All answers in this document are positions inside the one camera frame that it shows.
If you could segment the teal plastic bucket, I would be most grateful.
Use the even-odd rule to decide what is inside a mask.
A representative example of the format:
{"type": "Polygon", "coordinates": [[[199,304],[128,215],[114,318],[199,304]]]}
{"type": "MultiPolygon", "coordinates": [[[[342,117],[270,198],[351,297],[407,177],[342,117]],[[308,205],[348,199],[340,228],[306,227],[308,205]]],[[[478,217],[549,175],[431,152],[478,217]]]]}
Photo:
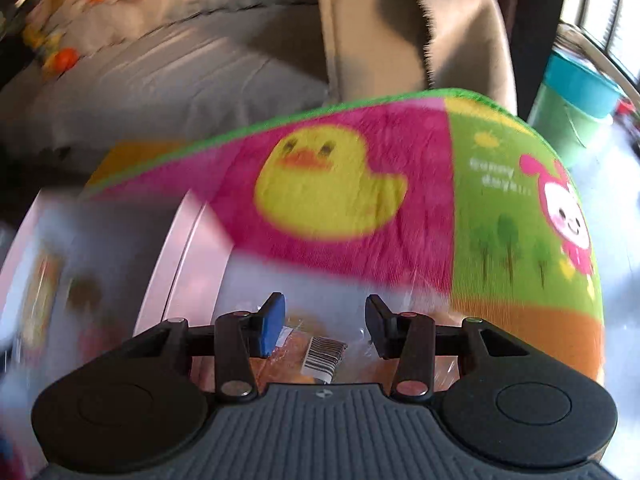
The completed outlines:
{"type": "Polygon", "coordinates": [[[612,124],[622,95],[620,86],[589,60],[554,48],[528,123],[571,167],[586,157],[612,124]]]}

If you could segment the pink cardboard box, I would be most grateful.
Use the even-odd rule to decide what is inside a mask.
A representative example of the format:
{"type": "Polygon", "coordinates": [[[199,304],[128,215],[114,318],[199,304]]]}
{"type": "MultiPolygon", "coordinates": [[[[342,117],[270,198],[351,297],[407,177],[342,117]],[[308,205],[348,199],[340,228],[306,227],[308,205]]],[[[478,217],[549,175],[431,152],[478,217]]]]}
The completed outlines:
{"type": "Polygon", "coordinates": [[[213,208],[41,192],[1,267],[1,345],[17,361],[89,361],[168,318],[206,325],[232,243],[213,208]]]}

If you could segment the grey sofa bed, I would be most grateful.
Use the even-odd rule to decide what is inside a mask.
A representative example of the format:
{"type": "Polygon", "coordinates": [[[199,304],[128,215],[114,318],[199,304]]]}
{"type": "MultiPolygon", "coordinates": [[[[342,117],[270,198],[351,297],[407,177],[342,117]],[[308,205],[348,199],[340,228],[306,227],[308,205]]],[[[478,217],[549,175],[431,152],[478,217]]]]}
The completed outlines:
{"type": "Polygon", "coordinates": [[[1,0],[1,145],[15,156],[195,141],[441,88],[518,108],[498,0],[1,0]],[[64,48],[77,64],[43,73],[64,48]]]}

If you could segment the orange bread snack packet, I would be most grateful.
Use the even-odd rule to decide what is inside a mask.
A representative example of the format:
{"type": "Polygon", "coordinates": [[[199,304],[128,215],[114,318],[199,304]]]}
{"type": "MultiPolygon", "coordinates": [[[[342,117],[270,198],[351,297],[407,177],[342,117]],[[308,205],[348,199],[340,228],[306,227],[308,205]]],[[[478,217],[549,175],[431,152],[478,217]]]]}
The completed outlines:
{"type": "Polygon", "coordinates": [[[336,385],[375,382],[390,391],[398,362],[378,356],[368,332],[347,338],[307,332],[303,323],[284,326],[266,358],[251,358],[259,390],[271,384],[336,385]]]}

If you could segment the colourful cartoon play mat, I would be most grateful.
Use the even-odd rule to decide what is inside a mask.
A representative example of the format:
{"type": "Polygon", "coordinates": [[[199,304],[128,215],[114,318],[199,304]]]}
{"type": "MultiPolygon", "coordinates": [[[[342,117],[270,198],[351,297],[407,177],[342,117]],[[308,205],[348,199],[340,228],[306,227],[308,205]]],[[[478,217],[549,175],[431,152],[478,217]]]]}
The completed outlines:
{"type": "Polygon", "coordinates": [[[445,89],[318,108],[175,151],[114,148],[100,197],[193,193],[233,246],[404,288],[601,380],[592,238],[570,174],[494,101],[445,89]]]}

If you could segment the orange toy ball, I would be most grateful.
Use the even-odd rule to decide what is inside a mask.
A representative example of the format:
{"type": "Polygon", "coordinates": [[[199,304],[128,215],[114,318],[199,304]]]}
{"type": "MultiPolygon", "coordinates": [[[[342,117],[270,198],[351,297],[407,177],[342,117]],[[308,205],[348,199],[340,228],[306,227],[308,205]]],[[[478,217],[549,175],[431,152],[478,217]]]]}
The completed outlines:
{"type": "Polygon", "coordinates": [[[49,76],[58,76],[73,68],[79,60],[77,51],[73,48],[58,50],[46,59],[43,64],[43,73],[49,76]]]}

